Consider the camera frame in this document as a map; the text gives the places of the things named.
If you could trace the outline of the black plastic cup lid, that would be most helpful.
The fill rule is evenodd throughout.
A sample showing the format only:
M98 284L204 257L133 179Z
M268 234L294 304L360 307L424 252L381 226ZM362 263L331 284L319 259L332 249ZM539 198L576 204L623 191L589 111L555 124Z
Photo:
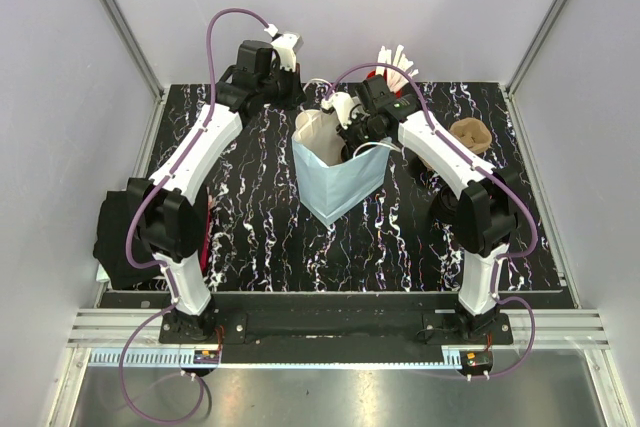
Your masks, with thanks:
M354 152L357 149L357 146L354 144L346 143L341 149L341 160L343 162L348 162L354 157Z

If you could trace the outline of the light blue paper bag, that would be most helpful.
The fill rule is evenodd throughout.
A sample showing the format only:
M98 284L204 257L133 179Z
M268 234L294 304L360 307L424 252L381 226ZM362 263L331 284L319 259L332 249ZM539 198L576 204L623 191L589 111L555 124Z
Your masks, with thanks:
M362 103L350 96L358 101L358 114L362 114ZM294 166L301 203L325 227L330 227L382 186L389 155L400 148L385 137L360 145L354 157L343 162L341 149L345 142L337 134L340 123L336 114L327 114L321 108L314 110L321 112L314 135L301 142L292 135Z

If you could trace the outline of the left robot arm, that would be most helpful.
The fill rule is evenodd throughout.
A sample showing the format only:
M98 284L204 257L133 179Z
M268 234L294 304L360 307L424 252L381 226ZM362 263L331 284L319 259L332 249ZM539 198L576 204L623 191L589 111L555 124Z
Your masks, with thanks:
M269 42L245 40L234 65L211 85L211 99L169 159L150 178L131 178L133 211L126 239L139 239L169 286L167 317L196 343L215 333L213 299L201 272L206 240L205 180L212 167L265 105L292 109L306 96L297 53L300 35L285 32Z

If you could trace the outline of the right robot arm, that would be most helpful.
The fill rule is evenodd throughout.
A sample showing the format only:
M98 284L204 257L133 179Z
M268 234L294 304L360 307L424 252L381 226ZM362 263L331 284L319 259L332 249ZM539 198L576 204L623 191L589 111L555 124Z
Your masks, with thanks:
M464 251L463 280L449 330L466 343L489 334L499 314L498 277L519 226L515 175L472 153L423 108L419 93L397 96L381 75L331 93L324 110L338 116L344 158L357 157L387 137L422 160L444 181L440 203Z

